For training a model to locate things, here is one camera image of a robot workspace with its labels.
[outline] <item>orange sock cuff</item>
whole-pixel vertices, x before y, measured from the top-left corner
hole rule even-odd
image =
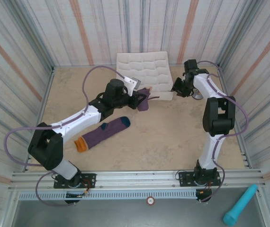
[[[84,152],[84,151],[88,150],[87,143],[82,136],[80,136],[78,138],[78,140],[75,140],[74,143],[76,145],[78,152]]]

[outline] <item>gray panel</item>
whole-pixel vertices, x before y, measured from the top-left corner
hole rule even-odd
[[[145,200],[80,201],[76,207],[48,207],[38,201],[20,201],[13,226],[71,227],[225,227],[222,219],[245,189],[221,189],[208,204],[196,200],[161,199],[153,206]],[[262,227],[264,223],[254,197],[235,227]]]

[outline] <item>wire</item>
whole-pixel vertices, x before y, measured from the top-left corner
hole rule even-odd
[[[90,183],[90,181],[87,180],[87,179],[82,179],[81,183],[87,188],[87,192],[88,192],[88,194],[90,195],[90,192],[89,192],[89,189],[91,188],[91,183]]]
[[[12,129],[11,131],[9,131],[3,140],[3,147],[4,147],[4,151],[6,152],[7,156],[15,163],[23,165],[23,166],[41,166],[40,164],[30,164],[30,163],[24,163],[24,162],[20,162],[17,159],[15,159],[9,152],[8,150],[8,138],[10,136],[10,134],[20,131],[20,130],[49,130],[49,129],[57,129],[59,128],[60,125],[57,126],[53,126],[53,127],[21,127],[21,128],[16,128],[16,129]]]
[[[214,77],[219,78],[219,75],[216,75],[216,74],[214,74],[214,73],[210,73],[210,74],[208,74],[207,79],[209,79],[210,76],[214,76]]]
[[[71,205],[74,205],[74,203],[70,203],[70,204],[55,204],[55,203],[49,203],[49,202],[46,202],[44,200],[42,200],[40,197],[39,197],[39,194],[38,194],[38,185],[39,183],[41,182],[42,178],[44,178],[45,176],[51,174],[53,172],[48,172],[44,175],[42,175],[39,180],[37,181],[36,183],[36,187],[35,187],[35,194],[36,194],[36,197],[38,198],[39,201],[41,201],[43,204],[45,205],[48,205],[48,206],[51,206],[51,207],[69,207]]]
[[[210,186],[211,186],[211,182],[209,181],[203,190],[205,190],[207,187],[209,187],[208,188],[208,191],[209,191],[210,190]]]
[[[175,173],[175,179],[178,180],[178,181],[179,181],[179,178],[177,179],[177,178],[176,178],[176,175],[177,175],[179,172],[181,172],[181,171],[184,172],[184,170],[178,170],[178,171]]]
[[[199,63],[210,63],[210,64],[212,64],[212,65],[214,65],[217,69],[218,69],[218,71],[219,71],[219,76],[216,76],[216,77],[222,77],[222,75],[224,74],[223,72],[222,72],[222,69],[221,69],[221,67],[219,67],[216,63],[214,63],[214,62],[211,62],[211,61],[199,61],[199,62],[197,62],[197,64],[199,64]]]

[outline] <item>quilted pad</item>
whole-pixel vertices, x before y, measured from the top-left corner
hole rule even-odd
[[[138,89],[152,87],[150,97],[154,100],[172,100],[173,80],[166,51],[146,53],[117,53],[117,69],[127,77],[141,81]]]

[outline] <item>striped wall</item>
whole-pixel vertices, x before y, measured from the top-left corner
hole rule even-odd
[[[6,156],[3,138],[12,128],[36,124],[50,75],[5,2],[0,0],[0,221],[10,177],[22,170]],[[24,131],[9,140],[16,159],[25,161],[30,136]]]
[[[262,169],[270,189],[270,1],[258,1],[250,17],[221,65],[228,93],[249,114],[243,137],[250,163]],[[240,111],[236,118],[243,128]]]
[[[215,61],[251,0],[17,0],[56,66],[116,64],[118,52]]]

